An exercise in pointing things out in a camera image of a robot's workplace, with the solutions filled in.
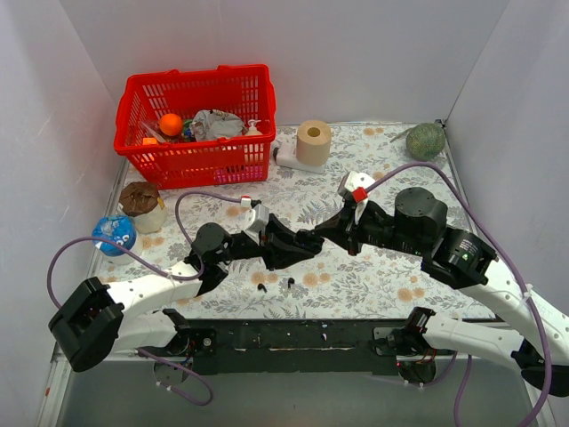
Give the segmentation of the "taped black earbud case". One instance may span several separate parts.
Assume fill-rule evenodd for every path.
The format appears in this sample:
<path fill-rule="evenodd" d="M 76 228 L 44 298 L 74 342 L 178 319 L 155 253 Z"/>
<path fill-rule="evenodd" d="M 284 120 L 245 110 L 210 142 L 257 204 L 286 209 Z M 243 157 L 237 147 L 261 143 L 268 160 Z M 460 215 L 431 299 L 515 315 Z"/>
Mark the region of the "taped black earbud case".
<path fill-rule="evenodd" d="M 322 251 L 324 239 L 314 230 L 299 230 L 295 236 L 296 244 L 302 250 L 317 255 Z"/>

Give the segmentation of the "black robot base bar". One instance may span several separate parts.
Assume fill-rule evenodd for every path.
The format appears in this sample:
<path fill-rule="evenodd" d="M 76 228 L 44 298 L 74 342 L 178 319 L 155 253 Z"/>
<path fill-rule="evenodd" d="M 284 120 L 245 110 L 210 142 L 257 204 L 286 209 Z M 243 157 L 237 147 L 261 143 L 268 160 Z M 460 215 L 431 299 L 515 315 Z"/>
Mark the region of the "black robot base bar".
<path fill-rule="evenodd" d="M 160 357 L 188 358 L 200 375 L 409 374 L 429 382 L 450 350 L 404 342 L 402 319 L 185 319 Z"/>

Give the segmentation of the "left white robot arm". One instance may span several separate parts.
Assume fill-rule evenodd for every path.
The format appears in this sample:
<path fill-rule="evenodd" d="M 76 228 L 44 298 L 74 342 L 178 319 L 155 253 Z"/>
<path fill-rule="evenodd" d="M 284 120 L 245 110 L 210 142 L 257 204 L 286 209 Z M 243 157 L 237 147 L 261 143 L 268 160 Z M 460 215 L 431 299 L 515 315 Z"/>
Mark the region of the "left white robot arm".
<path fill-rule="evenodd" d="M 170 269 L 104 284 L 84 280 L 58 308 L 48 327 L 76 372 L 87 371 L 109 354 L 139 347 L 182 354 L 190 326 L 169 304 L 212 291 L 228 275 L 233 261 L 261 258 L 270 270 L 286 269 L 314 258 L 324 240 L 315 232 L 292 232 L 277 221 L 257 238 L 230 234 L 209 222 L 197 232 L 190 255 Z"/>

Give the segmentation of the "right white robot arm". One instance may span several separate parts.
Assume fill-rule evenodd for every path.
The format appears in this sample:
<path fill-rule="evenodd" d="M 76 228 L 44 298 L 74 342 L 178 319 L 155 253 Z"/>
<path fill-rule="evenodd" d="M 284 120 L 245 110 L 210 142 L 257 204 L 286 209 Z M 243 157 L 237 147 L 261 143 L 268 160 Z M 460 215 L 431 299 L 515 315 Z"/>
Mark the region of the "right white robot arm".
<path fill-rule="evenodd" d="M 275 215 L 260 235 L 275 250 L 275 268 L 287 268 L 320 253 L 326 240 L 355 256 L 364 245 L 421 258 L 421 270 L 489 308 L 509 324 L 499 331 L 460 322 L 416 307 L 400 329 L 376 340 L 387 354 L 412 356 L 429 350 L 456 350 L 520 372 L 532 386 L 556 397 L 568 394 L 568 317 L 549 303 L 517 288 L 505 262 L 476 235 L 447 225 L 447 206 L 422 188 L 400 191 L 387 214 L 373 201 L 344 199 L 341 210 L 312 230 L 293 232 Z M 541 315 L 534 323 L 528 303 Z"/>

